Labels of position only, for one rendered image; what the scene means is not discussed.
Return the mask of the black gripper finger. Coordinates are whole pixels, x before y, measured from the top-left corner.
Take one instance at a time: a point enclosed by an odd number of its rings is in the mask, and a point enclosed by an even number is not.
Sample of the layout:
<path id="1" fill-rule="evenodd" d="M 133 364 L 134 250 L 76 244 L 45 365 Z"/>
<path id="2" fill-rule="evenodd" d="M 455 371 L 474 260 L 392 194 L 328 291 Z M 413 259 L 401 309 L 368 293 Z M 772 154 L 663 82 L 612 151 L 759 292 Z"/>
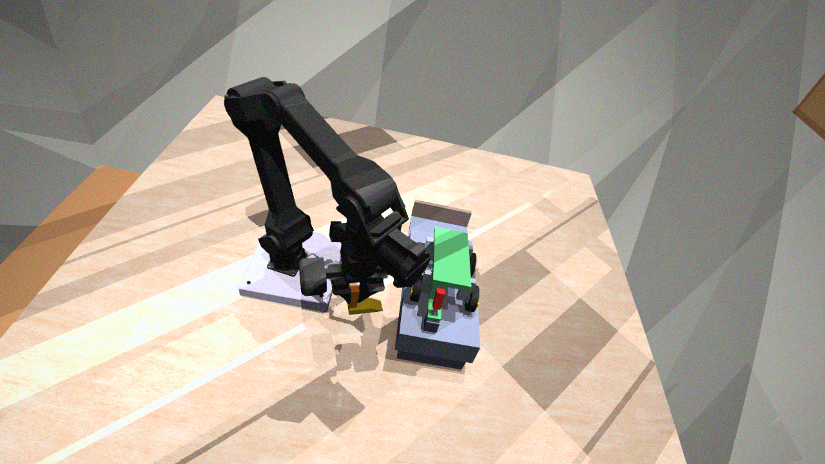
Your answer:
<path id="1" fill-rule="evenodd" d="M 332 289 L 333 289 L 333 283 L 332 283 Z M 345 301 L 348 304 L 351 303 L 351 290 L 350 290 L 349 284 L 348 284 L 348 289 L 336 289 L 336 290 L 333 289 L 333 294 L 334 295 L 340 295 L 342 298 L 345 299 Z"/>
<path id="2" fill-rule="evenodd" d="M 357 303 L 360 303 L 360 302 L 362 302 L 362 300 L 365 300 L 365 299 L 369 298 L 370 296 L 375 295 L 376 293 L 382 293 L 382 291 L 384 291 L 384 282 L 383 283 L 374 283 L 374 284 L 369 284 L 369 282 L 362 282 L 362 283 L 359 284 L 358 288 L 359 288 L 359 296 L 358 296 L 358 302 Z"/>

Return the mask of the yellow wedge chock with orange handle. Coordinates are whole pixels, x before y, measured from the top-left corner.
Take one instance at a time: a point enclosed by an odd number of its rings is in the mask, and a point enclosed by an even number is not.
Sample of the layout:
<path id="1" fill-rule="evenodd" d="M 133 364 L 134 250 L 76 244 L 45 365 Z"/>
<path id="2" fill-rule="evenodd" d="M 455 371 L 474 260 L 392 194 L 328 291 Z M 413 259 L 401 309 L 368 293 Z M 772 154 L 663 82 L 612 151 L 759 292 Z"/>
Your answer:
<path id="1" fill-rule="evenodd" d="M 357 303 L 359 296 L 358 285 L 353 285 L 352 287 L 350 287 L 350 290 L 351 303 L 347 304 L 349 315 L 383 311 L 381 300 L 367 298 L 365 300 L 362 300 L 362 302 Z"/>

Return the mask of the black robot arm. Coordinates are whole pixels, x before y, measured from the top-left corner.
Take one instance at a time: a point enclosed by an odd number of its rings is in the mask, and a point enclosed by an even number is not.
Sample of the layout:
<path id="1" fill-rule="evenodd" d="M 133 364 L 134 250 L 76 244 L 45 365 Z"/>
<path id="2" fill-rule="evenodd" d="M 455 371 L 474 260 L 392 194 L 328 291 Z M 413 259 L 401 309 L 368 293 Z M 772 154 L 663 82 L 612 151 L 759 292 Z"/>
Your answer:
<path id="1" fill-rule="evenodd" d="M 373 262 L 404 287 L 419 279 L 431 257 L 401 232 L 409 215 L 394 179 L 377 162 L 350 149 L 300 86 L 259 77 L 229 88 L 224 107 L 249 140 L 266 197 L 266 234 L 258 241 L 270 255 L 267 268 L 295 276 L 307 256 L 302 243 L 313 236 L 311 217 L 296 206 L 293 196 L 279 138 L 282 124 L 326 175 L 336 209 L 347 218 L 347 223 L 332 221 L 329 229 L 330 240 L 341 242 L 340 255 L 345 235 L 349 253 L 373 256 Z M 394 212 L 383 217 L 389 208 Z"/>

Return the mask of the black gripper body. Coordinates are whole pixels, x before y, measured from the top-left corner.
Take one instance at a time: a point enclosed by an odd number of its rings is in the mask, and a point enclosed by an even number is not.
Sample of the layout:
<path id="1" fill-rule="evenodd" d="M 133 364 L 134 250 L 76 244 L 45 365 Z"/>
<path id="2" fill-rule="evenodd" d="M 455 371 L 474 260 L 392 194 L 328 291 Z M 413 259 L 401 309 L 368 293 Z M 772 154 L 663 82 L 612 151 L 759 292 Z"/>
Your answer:
<path id="1" fill-rule="evenodd" d="M 354 256 L 343 242 L 341 264 L 328 265 L 324 258 L 302 258 L 300 261 L 300 287 L 304 296 L 322 295 L 327 291 L 327 280 L 333 289 L 348 289 L 349 283 L 383 283 L 388 273 L 373 262 L 373 256 Z"/>

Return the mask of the green wheeled trolley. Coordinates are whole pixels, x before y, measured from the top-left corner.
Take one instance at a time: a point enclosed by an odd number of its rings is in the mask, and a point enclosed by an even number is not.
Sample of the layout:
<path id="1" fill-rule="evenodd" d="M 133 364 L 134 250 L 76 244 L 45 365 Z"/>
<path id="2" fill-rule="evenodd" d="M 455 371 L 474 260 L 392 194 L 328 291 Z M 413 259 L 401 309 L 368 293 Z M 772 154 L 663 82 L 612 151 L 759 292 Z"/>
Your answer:
<path id="1" fill-rule="evenodd" d="M 437 289 L 459 289 L 457 300 L 465 301 L 465 310 L 475 312 L 478 307 L 478 287 L 476 279 L 477 255 L 474 247 L 469 246 L 468 234 L 458 230 L 438 228 L 435 226 L 434 238 L 427 237 L 425 243 L 418 242 L 430 254 L 432 271 L 425 270 L 411 287 L 411 302 L 419 302 L 421 293 L 428 294 L 427 319 L 441 321 L 441 309 L 437 315 L 433 312 Z"/>

